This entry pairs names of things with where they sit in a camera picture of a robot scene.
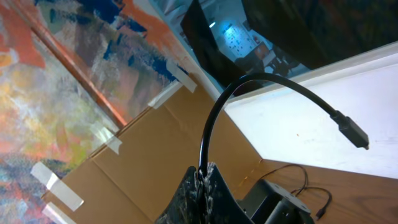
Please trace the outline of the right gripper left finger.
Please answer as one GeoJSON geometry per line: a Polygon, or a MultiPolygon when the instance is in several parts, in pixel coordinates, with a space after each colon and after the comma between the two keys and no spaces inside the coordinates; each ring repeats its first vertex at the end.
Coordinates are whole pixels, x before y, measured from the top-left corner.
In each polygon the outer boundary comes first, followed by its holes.
{"type": "Polygon", "coordinates": [[[187,169],[170,203],[155,224],[200,224],[196,168],[187,169]]]}

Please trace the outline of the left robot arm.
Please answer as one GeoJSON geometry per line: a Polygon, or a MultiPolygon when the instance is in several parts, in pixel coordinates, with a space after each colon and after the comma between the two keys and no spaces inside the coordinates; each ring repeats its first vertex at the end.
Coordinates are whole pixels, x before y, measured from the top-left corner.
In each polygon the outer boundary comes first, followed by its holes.
{"type": "Polygon", "coordinates": [[[315,223],[301,200],[264,179],[258,180],[238,204],[255,224],[315,223]]]}

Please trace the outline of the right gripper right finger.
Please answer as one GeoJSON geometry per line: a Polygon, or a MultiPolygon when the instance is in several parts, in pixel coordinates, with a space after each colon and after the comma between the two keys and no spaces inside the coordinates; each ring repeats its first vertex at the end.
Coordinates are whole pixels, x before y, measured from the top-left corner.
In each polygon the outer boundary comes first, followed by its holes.
{"type": "Polygon", "coordinates": [[[204,223],[252,223],[238,205],[214,162],[207,165],[207,175],[202,178],[204,203],[201,214],[204,223]]]}

